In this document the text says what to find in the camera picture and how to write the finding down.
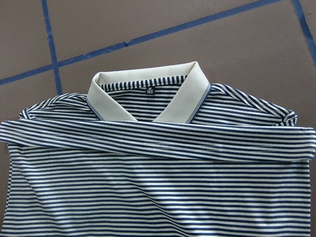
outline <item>collar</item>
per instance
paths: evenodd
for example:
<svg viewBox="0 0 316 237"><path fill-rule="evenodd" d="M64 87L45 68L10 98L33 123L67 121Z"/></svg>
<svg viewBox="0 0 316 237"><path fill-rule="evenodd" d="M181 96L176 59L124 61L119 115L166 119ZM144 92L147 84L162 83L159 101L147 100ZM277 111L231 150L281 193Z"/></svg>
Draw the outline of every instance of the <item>collar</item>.
<svg viewBox="0 0 316 237"><path fill-rule="evenodd" d="M137 121L99 85L179 75L188 76L171 102L154 121L189 123L210 90L210 84L197 62L116 72L99 72L92 79L87 103L100 120Z"/></svg>

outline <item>polo shirt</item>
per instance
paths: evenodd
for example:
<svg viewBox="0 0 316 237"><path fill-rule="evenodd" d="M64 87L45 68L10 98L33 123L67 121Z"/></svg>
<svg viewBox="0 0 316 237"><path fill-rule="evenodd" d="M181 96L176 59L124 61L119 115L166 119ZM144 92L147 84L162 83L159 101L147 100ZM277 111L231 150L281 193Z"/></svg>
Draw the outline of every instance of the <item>polo shirt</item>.
<svg viewBox="0 0 316 237"><path fill-rule="evenodd" d="M1 236L310 236L316 133L197 62L98 73L0 126Z"/></svg>

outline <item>clothing label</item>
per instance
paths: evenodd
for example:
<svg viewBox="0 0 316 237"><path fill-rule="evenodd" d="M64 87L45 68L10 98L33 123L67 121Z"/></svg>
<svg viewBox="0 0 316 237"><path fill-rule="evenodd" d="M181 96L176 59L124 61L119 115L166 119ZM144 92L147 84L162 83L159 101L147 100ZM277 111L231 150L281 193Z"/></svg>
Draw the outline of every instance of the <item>clothing label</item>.
<svg viewBox="0 0 316 237"><path fill-rule="evenodd" d="M154 95L155 94L155 86L146 86L145 95Z"/></svg>

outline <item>striped fabric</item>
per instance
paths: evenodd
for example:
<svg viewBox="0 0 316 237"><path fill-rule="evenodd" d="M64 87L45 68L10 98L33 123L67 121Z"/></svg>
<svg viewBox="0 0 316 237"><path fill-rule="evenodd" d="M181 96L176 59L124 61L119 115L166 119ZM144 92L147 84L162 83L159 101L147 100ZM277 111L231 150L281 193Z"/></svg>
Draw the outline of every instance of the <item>striped fabric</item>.
<svg viewBox="0 0 316 237"><path fill-rule="evenodd" d="M315 131L7 121L1 236L309 236Z"/></svg>
<svg viewBox="0 0 316 237"><path fill-rule="evenodd" d="M153 80L143 82L143 85L154 84ZM101 85L126 110L139 121L153 120L170 102L181 80L156 86L155 97L144 97L145 88L135 90L117 90L118 83ZM53 97L23 110L21 119L71 119L99 120L86 102L86 95L69 93ZM192 119L194 124L208 125L274 125L294 126L297 115L288 109L245 94L237 89L223 84L211 84L211 90L197 115Z"/></svg>

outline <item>shirt front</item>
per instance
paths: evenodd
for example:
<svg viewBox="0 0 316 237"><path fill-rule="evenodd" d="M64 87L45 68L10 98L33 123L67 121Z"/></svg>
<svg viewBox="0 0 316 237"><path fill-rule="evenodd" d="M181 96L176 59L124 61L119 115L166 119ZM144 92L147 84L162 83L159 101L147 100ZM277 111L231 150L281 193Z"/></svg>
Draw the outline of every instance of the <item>shirt front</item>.
<svg viewBox="0 0 316 237"><path fill-rule="evenodd" d="M315 131L196 62L98 73L20 116L1 236L310 236Z"/></svg>

